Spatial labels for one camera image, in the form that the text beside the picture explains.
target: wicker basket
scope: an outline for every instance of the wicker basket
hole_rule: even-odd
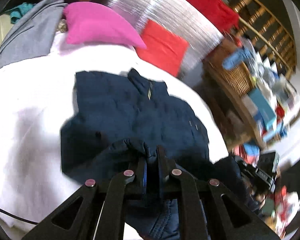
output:
[[[247,66],[243,62],[232,70],[226,70],[222,66],[223,60],[236,49],[237,46],[233,42],[224,39],[222,43],[215,48],[208,60],[211,66],[232,87],[235,93],[239,97],[242,97],[255,87]]]

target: gray cloth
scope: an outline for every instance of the gray cloth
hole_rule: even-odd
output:
[[[50,53],[64,0],[42,0],[8,32],[0,46],[0,68]]]

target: magenta cloth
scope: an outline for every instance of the magenta cloth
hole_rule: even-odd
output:
[[[74,2],[63,11],[69,44],[105,42],[146,48],[138,32],[112,9],[93,2]]]

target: teal fabric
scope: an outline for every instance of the teal fabric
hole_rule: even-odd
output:
[[[18,20],[21,19],[23,15],[25,15],[28,11],[30,11],[35,4],[24,2],[8,11],[5,11],[5,14],[10,15],[11,23],[15,24]]]

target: black cable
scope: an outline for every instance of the black cable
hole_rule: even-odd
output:
[[[3,214],[5,214],[5,215],[7,215],[7,216],[12,217],[12,218],[18,219],[18,220],[20,220],[20,221],[22,221],[22,222],[26,222],[26,223],[29,223],[29,224],[32,224],[32,225],[37,225],[37,224],[38,224],[38,223],[36,223],[36,222],[30,221],[30,220],[26,220],[26,219],[17,217],[17,216],[15,216],[15,215],[12,215],[12,214],[10,214],[10,213],[4,211],[4,210],[1,209],[1,208],[0,208],[0,212],[3,213]]]

